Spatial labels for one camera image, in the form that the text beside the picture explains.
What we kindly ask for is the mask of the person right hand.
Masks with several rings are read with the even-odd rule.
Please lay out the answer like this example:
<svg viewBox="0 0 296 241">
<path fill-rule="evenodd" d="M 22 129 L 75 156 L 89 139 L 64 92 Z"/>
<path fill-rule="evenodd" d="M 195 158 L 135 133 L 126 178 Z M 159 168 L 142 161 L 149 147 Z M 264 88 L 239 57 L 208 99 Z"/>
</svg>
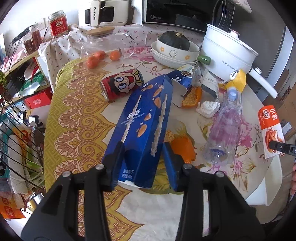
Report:
<svg viewBox="0 0 296 241">
<path fill-rule="evenodd" d="M 296 163 L 293 165 L 292 180 L 290 183 L 290 195 L 293 196 L 296 192 Z"/>
</svg>

